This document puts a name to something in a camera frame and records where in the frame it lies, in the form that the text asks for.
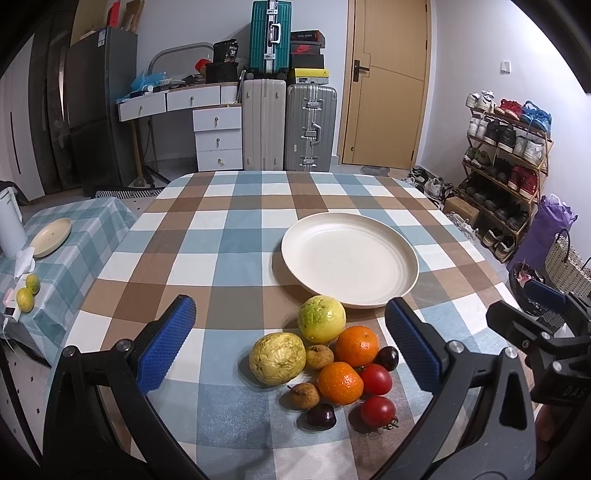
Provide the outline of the person right hand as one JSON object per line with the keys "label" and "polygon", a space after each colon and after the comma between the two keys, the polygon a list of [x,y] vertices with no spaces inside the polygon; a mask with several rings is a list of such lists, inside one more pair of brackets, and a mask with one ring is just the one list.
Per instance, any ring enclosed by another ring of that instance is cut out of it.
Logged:
{"label": "person right hand", "polygon": [[557,415],[560,409],[550,405],[540,405],[535,420],[536,448],[539,461],[544,460],[553,448],[557,428]]}

